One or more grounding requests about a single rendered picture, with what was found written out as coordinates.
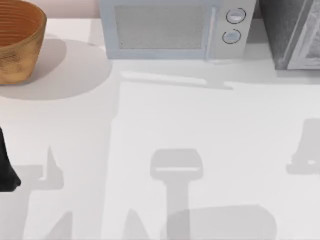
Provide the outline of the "brown woven basket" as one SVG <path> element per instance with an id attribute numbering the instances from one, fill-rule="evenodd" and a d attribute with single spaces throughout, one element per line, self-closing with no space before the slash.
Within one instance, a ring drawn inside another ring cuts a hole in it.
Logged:
<path id="1" fill-rule="evenodd" d="M 0 85 L 27 81 L 44 41 L 47 15 L 25 0 L 0 0 Z"/>

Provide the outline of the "round microwave knob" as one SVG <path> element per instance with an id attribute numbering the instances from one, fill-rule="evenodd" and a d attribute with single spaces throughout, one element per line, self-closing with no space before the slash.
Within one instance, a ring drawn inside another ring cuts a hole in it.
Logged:
<path id="1" fill-rule="evenodd" d="M 231 9 L 226 14 L 226 20 L 230 24 L 239 24 L 246 18 L 246 11 L 243 8 Z"/>
<path id="2" fill-rule="evenodd" d="M 225 31 L 222 35 L 223 42 L 228 45 L 236 44 L 241 40 L 241 38 L 242 38 L 242 34 L 237 29 Z"/>

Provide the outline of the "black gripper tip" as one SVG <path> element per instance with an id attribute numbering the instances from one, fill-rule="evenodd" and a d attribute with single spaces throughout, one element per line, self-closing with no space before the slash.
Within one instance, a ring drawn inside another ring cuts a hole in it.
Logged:
<path id="1" fill-rule="evenodd" d="M 8 157 L 3 130 L 0 127 L 0 193 L 13 192 L 21 186 L 21 179 Z"/>

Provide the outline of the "microwave door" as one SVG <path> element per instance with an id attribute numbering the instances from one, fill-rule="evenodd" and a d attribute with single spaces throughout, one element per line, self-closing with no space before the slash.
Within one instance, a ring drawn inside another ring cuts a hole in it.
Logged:
<path id="1" fill-rule="evenodd" d="M 110 59 L 205 59 L 217 0 L 99 0 Z"/>

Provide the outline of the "pale microwave oven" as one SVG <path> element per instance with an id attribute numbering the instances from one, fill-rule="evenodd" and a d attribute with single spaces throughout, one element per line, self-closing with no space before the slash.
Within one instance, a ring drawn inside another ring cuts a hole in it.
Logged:
<path id="1" fill-rule="evenodd" d="M 217 0 L 219 8 L 215 14 L 209 61 L 242 57 L 246 47 L 256 1 L 257 0 Z M 226 14 L 229 10 L 237 8 L 244 9 L 246 17 L 241 23 L 231 24 L 227 21 Z M 226 44 L 222 40 L 223 33 L 232 29 L 240 31 L 241 39 L 235 44 Z"/>

